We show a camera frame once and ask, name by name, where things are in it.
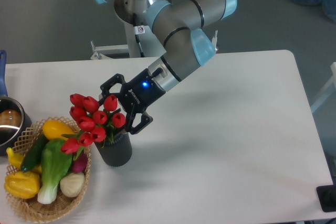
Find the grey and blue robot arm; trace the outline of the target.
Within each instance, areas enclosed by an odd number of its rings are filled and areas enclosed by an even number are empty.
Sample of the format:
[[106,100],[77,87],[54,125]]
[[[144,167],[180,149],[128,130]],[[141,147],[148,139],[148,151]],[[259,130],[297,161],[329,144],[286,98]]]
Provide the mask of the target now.
[[167,0],[96,0],[114,1],[116,14],[132,26],[148,26],[165,52],[131,81],[116,74],[101,86],[106,99],[115,84],[116,93],[126,112],[125,132],[139,133],[152,122],[148,106],[209,61],[216,46],[204,34],[203,27],[231,15],[237,0],[188,0],[173,5]]

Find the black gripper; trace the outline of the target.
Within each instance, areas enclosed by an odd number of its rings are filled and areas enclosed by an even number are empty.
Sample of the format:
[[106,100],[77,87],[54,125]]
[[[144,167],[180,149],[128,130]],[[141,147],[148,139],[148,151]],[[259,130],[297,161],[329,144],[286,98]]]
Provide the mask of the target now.
[[[116,84],[121,84],[120,91],[110,92],[111,88]],[[140,133],[153,122],[153,117],[148,115],[145,110],[166,93],[154,82],[148,68],[144,69],[129,82],[125,81],[124,75],[117,73],[105,81],[100,86],[100,89],[99,104],[103,105],[110,95],[116,96],[127,113],[125,125],[122,129],[132,135]],[[138,113],[141,113],[140,122],[134,126],[133,123]]]

